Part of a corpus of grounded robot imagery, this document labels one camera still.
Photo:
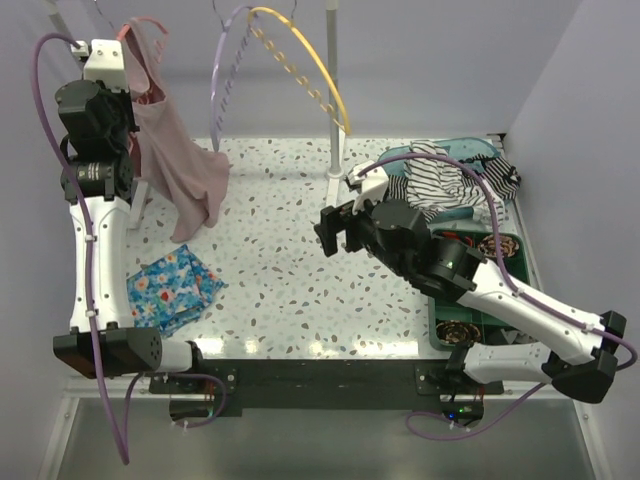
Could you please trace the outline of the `pink tank top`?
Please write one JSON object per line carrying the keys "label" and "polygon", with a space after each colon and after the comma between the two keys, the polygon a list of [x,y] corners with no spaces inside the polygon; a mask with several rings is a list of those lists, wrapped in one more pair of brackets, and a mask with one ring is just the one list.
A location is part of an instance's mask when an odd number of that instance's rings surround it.
{"label": "pink tank top", "polygon": [[133,112],[139,131],[131,137],[136,175],[176,208],[171,240],[190,240],[200,227],[216,225],[229,183],[230,163],[223,153],[192,141],[166,83],[165,100]]}

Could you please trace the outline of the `pink plastic hanger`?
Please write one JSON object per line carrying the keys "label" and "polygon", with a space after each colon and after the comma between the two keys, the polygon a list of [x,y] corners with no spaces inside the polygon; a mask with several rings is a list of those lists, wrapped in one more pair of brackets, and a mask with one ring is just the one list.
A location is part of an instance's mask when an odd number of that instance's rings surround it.
{"label": "pink plastic hanger", "polygon": [[159,70],[169,38],[168,30],[159,20],[149,16],[130,17],[116,26],[104,13],[104,4],[104,1],[93,1],[96,12],[122,45],[134,109],[164,101],[166,94]]}

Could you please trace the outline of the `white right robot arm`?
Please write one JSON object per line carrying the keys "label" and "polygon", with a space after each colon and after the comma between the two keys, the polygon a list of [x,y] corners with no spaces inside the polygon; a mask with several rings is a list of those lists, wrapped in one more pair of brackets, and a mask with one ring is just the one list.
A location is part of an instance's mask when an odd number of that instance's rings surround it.
{"label": "white right robot arm", "polygon": [[619,369],[615,355],[626,327],[615,311],[597,315],[566,305],[503,272],[479,250],[430,232],[400,200],[329,206],[314,230],[326,256],[361,249],[420,293],[489,314],[532,337],[530,344],[462,342],[435,381],[459,393],[498,381],[550,385],[583,403],[603,401]]}

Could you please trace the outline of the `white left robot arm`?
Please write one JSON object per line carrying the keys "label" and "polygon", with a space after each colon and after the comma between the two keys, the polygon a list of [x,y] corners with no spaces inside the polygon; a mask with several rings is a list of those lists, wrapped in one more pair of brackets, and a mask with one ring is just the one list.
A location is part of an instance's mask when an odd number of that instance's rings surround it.
{"label": "white left robot arm", "polygon": [[61,183],[76,246],[75,303],[69,332],[53,340],[54,355],[82,376],[172,373],[185,392],[207,380],[197,346],[162,339],[155,327],[137,328],[128,303],[123,254],[134,167],[128,152],[136,129],[128,92],[76,80],[55,94],[67,135]]}

